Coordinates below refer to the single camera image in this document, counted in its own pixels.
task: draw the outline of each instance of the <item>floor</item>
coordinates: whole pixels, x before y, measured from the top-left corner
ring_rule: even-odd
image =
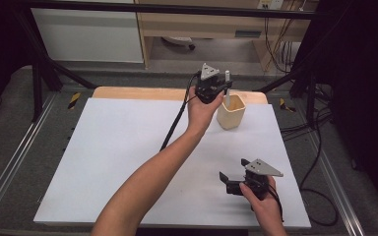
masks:
[[[153,49],[152,63],[149,69],[141,67],[104,68],[97,65],[92,70],[74,68],[77,73],[89,81],[104,86],[123,87],[164,87],[184,88],[188,75],[200,69],[204,62],[216,68],[230,70],[234,75],[234,86],[237,89],[258,89],[276,80],[283,73],[273,70],[264,73],[255,55],[252,43],[248,40],[222,39],[194,39],[194,51],[186,47],[172,45],[157,38]],[[32,83],[31,71],[20,70],[14,74],[8,84],[0,103],[0,176],[7,164],[12,161],[19,143],[29,127],[33,126],[32,118]],[[39,132],[33,135],[33,142],[23,152],[22,162],[11,175],[8,186],[0,186],[0,235],[79,235],[87,234],[89,227],[48,227],[32,222],[39,199],[51,181],[57,164],[63,155],[63,148],[69,143],[73,128],[86,104],[86,98],[92,96],[92,91],[78,87],[77,84],[63,78],[65,87],[61,92],[44,93],[53,99],[53,106],[48,111],[45,121],[39,127]],[[291,99],[288,89],[291,84],[277,88],[267,94],[269,102],[274,105],[278,123],[281,128],[303,124],[299,112],[303,106],[303,99]],[[81,98],[75,109],[67,109],[67,105],[74,92],[80,91]],[[281,98],[285,106],[296,109],[281,109]],[[325,106],[325,102],[318,102],[318,108]],[[342,187],[350,201],[358,222],[364,230],[363,235],[378,235],[378,195],[364,172],[351,168],[347,149],[343,146],[341,137],[336,131],[335,123],[327,122],[321,127],[323,152],[333,164]],[[285,147],[298,181],[304,177],[309,166],[315,159],[316,148],[312,135],[302,135],[285,142]],[[318,165],[308,180],[306,187],[318,190],[334,201],[332,190],[327,184],[327,176],[323,168]],[[308,214],[317,221],[329,222],[334,219],[334,210],[324,198],[313,194],[303,193]],[[246,235],[245,230],[221,231],[173,231],[173,230],[144,230],[141,235],[181,235],[182,232],[197,235]],[[291,235],[349,235],[347,223],[340,217],[333,226],[322,226],[312,223],[310,230],[289,232]],[[250,235],[260,235],[259,232],[249,232]]]

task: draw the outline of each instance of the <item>person's left hand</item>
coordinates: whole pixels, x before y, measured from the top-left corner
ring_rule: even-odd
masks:
[[[196,96],[195,87],[189,88],[189,99]],[[222,104],[223,91],[218,94],[216,99],[209,103],[203,103],[198,97],[191,99],[188,102],[189,124],[188,131],[204,134],[211,124],[217,108]]]

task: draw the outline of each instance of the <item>wooden desk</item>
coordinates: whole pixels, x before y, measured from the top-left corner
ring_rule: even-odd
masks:
[[[222,171],[231,179],[242,179],[241,158],[261,158],[284,174],[277,181],[286,228],[311,226],[272,106],[262,93],[237,93],[247,101],[240,126],[225,131],[213,118],[202,141],[144,217],[142,227],[257,229],[248,202],[228,195],[219,178]],[[183,97],[184,89],[97,88],[34,221],[92,225],[118,187],[158,152]],[[184,132],[187,122],[183,114],[170,142]]]
[[[259,0],[134,0],[138,4],[165,4],[185,5],[203,7],[227,7],[257,9]],[[297,10],[301,7],[302,1],[284,0],[282,10]],[[318,1],[309,0],[306,3],[306,10],[316,9]],[[226,16],[198,16],[198,15],[177,15],[177,14],[154,14],[138,13],[140,39],[142,42],[143,57],[146,67],[150,66],[150,54],[152,50],[153,37],[200,37],[200,38],[236,38],[238,30],[246,32],[260,32],[261,35],[251,35],[256,52],[259,56],[262,69],[268,71],[272,65],[271,55],[266,47],[265,20],[260,18],[226,17]],[[268,40],[272,48],[278,47],[278,40],[283,33],[283,26],[288,20],[268,20]],[[291,23],[283,35],[283,41],[302,41],[310,21],[295,20]]]

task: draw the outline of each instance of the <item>white tabletop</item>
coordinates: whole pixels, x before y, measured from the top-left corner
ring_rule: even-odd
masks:
[[[181,101],[90,98],[34,221],[93,224],[118,187],[158,152],[180,106]],[[170,142],[186,125],[185,111]],[[214,117],[142,226],[258,227],[248,202],[228,195],[219,178],[221,171],[242,180],[241,158],[260,158],[284,174],[276,177],[284,226],[309,228],[273,108],[263,104],[247,104],[240,126],[230,131]]]

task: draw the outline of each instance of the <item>pen holder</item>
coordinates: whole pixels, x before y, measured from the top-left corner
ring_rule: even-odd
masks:
[[[245,103],[237,94],[229,96],[229,106],[226,106],[225,99],[218,108],[217,120],[220,126],[229,130],[238,127],[241,123],[245,111]]]

